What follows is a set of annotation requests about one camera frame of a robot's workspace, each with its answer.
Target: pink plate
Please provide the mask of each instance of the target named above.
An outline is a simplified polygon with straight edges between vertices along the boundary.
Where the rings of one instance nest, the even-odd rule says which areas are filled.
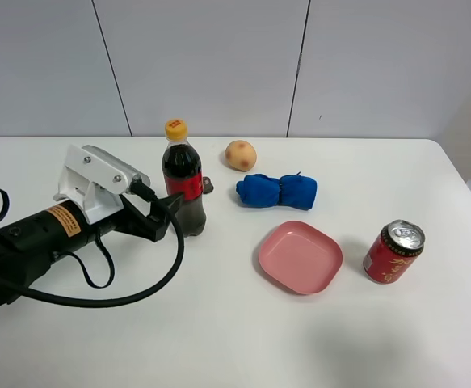
[[[323,291],[343,264],[339,245],[300,221],[280,225],[264,242],[259,262],[267,274],[296,293]]]

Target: red can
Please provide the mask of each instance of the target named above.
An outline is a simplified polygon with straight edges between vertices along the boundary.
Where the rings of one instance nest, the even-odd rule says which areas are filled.
[[[425,240],[419,226],[404,220],[393,221],[382,228],[368,251],[364,270],[378,283],[393,283],[422,253]]]

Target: white table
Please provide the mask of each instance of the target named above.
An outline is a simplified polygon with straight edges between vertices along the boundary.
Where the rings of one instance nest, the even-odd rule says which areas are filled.
[[[35,387],[471,387],[471,193],[441,148],[426,140],[252,139],[253,173],[318,181],[309,212],[238,205],[244,174],[221,162],[230,139],[192,139],[215,190],[206,229],[186,241],[177,276],[135,305],[108,310],[20,298],[0,307],[0,388]],[[164,195],[162,138],[0,138],[0,188],[10,223],[53,204],[74,143],[103,147],[146,172]],[[372,283],[362,258],[395,218],[426,232],[423,255],[399,282]],[[330,286],[292,295],[261,275],[257,253],[280,223],[301,220],[334,238],[344,264]],[[65,259],[33,287],[114,297],[156,282],[175,257],[159,243],[111,233],[110,289],[93,290]],[[107,265],[80,250],[97,282]]]

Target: blue cloth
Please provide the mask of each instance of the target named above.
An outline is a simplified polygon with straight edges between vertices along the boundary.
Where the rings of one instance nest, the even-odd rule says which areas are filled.
[[[246,175],[237,182],[237,193],[245,205],[269,208],[284,205],[308,210],[313,207],[318,185],[307,176],[284,175],[269,178],[263,174]]]

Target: dark soda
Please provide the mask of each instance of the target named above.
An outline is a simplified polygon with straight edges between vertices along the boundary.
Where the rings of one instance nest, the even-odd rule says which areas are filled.
[[[170,120],[165,125],[169,145],[162,159],[167,194],[183,192],[181,208],[176,213],[183,234],[197,236],[206,223],[203,209],[203,175],[201,159],[188,143],[187,125],[183,120]]]

